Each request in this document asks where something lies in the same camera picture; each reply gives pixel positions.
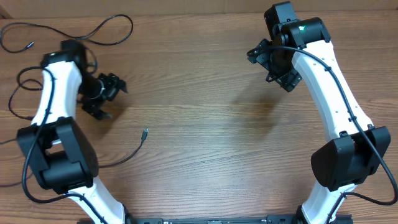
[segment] table surface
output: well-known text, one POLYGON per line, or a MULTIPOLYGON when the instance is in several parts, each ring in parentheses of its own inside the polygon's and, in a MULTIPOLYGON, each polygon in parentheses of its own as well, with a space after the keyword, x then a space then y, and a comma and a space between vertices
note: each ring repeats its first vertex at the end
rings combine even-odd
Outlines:
MULTIPOLYGON (((301 12, 321 17, 335 46, 340 68, 356 99, 376 126, 387 126, 392 142, 385 159, 398 175, 398 11, 301 12)), ((38 24, 82 35, 104 18, 36 19, 38 24)), ((99 72, 127 81, 97 121, 83 112, 76 120, 107 164, 128 155, 149 128, 144 147, 128 163, 101 169, 112 195, 135 217, 263 217, 295 213, 313 187, 310 156, 325 144, 320 115, 304 82, 291 93, 265 81, 267 71, 246 52, 268 38, 262 14, 137 16, 132 36, 120 45, 87 44, 99 72)), ((1 20, 0 26, 13 21, 1 20)), ((129 30, 123 19, 109 21, 93 39, 112 42, 129 30)), ((13 117, 7 101, 16 74, 59 50, 64 38, 46 29, 19 26, 0 49, 0 141, 29 125, 13 117)), ((25 77, 40 78, 40 72, 25 77)), ((20 91, 12 107, 35 114, 39 92, 20 91)), ((1 146, 0 184, 18 182, 24 157, 15 142, 1 146)), ((31 192, 55 196, 32 178, 31 192)), ((390 200, 392 188, 379 168, 357 190, 390 200)), ((357 223, 396 223, 397 206, 382 207, 349 197, 339 212, 357 223)), ((0 188, 0 223, 73 223, 87 216, 71 200, 46 205, 29 201, 20 186, 0 188)))

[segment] wooden table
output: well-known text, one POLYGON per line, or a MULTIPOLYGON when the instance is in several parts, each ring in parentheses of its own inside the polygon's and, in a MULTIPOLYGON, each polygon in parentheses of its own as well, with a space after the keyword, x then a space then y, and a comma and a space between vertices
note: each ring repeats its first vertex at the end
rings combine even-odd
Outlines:
MULTIPOLYGON (((392 142, 386 162, 398 177, 398 11, 302 12, 321 17, 335 45, 340 67, 359 104, 376 126, 388 126, 392 142)), ((82 35, 104 18, 28 20, 82 35)), ((104 110, 113 119, 96 121, 77 109, 77 122, 95 148, 100 164, 117 161, 139 144, 127 164, 101 169, 112 195, 135 217, 263 217, 295 213, 315 181, 310 156, 325 144, 323 125, 302 82, 287 93, 265 81, 260 65, 246 52, 268 38, 262 14, 137 16, 130 39, 112 47, 87 44, 99 71, 127 81, 104 110)), ((0 26, 13 21, 1 20, 0 26)), ((115 19, 93 38, 111 42, 128 32, 115 19)), ((0 141, 16 136, 29 122, 13 117, 7 101, 16 74, 57 51, 64 38, 45 29, 16 27, 4 43, 21 54, 0 50, 0 141)), ((25 77, 40 77, 30 72, 25 77)), ((40 93, 19 92, 13 108, 35 114, 40 93)), ((16 143, 1 146, 0 184, 17 182, 23 156, 16 143)), ((32 193, 53 197, 33 179, 32 193)), ((383 172, 369 177, 357 192, 390 200, 383 172)), ((397 223, 397 206, 382 207, 349 197, 339 210, 357 223, 397 223)), ((1 223, 75 223, 87 217, 71 200, 39 205, 20 186, 0 189, 1 223)))

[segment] cable end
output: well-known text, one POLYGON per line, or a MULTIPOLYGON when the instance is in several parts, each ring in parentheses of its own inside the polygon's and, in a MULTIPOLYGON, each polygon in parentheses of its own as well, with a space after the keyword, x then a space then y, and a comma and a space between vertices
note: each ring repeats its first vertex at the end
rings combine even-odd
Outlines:
POLYGON ((31 48, 33 45, 35 44, 35 42, 30 42, 28 45, 26 45, 26 49, 29 49, 29 48, 31 48))
POLYGON ((144 142, 147 139, 149 129, 144 129, 141 136, 141 141, 144 142))

